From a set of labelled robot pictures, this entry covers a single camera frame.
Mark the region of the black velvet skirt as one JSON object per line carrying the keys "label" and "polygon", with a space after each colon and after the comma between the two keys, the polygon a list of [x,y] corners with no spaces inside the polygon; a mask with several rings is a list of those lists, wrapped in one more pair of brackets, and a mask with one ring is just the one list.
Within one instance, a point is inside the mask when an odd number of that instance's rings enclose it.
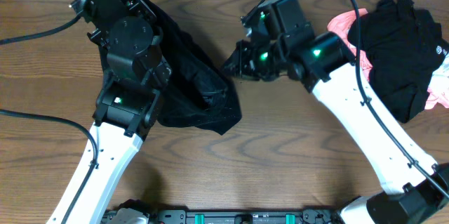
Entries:
{"label": "black velvet skirt", "polygon": [[219,71],[190,33],[150,0],[163,30],[161,52],[173,73],[165,91],[158,122],[162,126],[214,131],[225,134],[242,118],[239,97],[232,81]]}

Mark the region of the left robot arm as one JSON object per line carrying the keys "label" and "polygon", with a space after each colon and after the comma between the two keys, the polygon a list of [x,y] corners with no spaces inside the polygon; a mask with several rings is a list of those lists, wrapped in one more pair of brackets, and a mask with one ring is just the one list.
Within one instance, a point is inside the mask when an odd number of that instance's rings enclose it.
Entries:
{"label": "left robot arm", "polygon": [[49,223],[99,223],[131,159],[154,125],[172,70],[160,49],[163,30],[144,0],[75,0],[95,25],[103,87],[87,145]]}

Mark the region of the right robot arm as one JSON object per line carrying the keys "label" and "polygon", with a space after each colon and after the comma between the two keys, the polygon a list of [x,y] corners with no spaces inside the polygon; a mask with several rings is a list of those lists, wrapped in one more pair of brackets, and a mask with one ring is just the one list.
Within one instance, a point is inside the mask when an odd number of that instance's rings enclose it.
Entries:
{"label": "right robot arm", "polygon": [[403,130],[335,33],[314,34],[298,0],[264,0],[241,19],[246,39],[223,65],[233,77],[299,81],[341,122],[374,169],[381,193],[337,211],[338,223],[422,223],[448,203],[448,165]]}

